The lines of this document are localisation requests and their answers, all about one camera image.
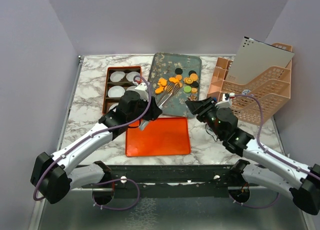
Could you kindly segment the orange round dotted cookie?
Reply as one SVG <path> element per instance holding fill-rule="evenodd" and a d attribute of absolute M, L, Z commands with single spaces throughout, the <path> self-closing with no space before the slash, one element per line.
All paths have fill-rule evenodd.
<path fill-rule="evenodd" d="M 173 89 L 174 89 L 174 86 L 167 85 L 167 86 L 165 86 L 164 91 L 167 93 L 171 93 Z"/>

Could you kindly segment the metal grey-handled tongs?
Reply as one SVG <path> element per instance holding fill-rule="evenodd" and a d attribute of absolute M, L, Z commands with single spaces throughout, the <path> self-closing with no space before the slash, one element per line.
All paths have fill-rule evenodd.
<path fill-rule="evenodd" d="M 170 83 L 169 85 L 174 86 L 174 89 L 171 93 L 167 93 L 164 91 L 164 95 L 157 102 L 157 105 L 160 109 L 163 109 L 164 104 L 180 90 L 180 88 L 176 87 L 174 83 Z M 143 120 L 139 126 L 139 130 L 143 131 L 147 127 L 149 122 L 150 121 Z"/>

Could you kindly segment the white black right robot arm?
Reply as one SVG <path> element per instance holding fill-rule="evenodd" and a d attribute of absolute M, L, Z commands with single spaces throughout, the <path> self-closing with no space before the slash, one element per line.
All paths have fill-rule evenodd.
<path fill-rule="evenodd" d="M 293 201 L 300 210 L 311 215 L 320 211 L 320 166 L 308 166 L 282 155 L 260 142 L 259 137 L 238 127 L 231 110 L 232 95 L 221 102 L 213 98 L 185 103 L 197 120 L 207 124 L 232 154 L 256 162 L 238 161 L 230 172 L 234 185 L 253 183 L 276 191 Z"/>

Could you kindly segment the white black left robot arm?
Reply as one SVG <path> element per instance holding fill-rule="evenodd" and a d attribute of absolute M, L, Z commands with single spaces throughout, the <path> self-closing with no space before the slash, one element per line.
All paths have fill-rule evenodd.
<path fill-rule="evenodd" d="M 115 140 L 137 121 L 154 121 L 162 113 L 154 97 L 144 100 L 135 91 L 125 93 L 114 108 L 104 114 L 91 130 L 69 146 L 53 154 L 37 156 L 30 182 L 38 193 L 55 204 L 73 189 L 89 184 L 105 187 L 112 178 L 111 170 L 101 161 L 79 167 L 79 164 L 98 148 Z"/>

